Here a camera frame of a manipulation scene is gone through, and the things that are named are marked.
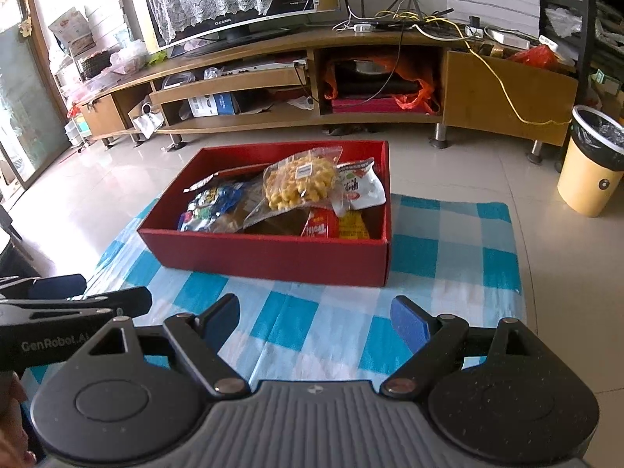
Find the person's left hand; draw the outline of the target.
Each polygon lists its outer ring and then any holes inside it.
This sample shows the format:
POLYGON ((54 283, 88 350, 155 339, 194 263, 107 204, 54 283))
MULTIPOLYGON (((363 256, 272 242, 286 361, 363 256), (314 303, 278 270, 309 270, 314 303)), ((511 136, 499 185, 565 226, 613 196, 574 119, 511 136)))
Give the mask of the person's left hand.
POLYGON ((28 448, 21 404, 28 399, 15 372, 1 373, 1 466, 35 467, 36 455, 28 448))

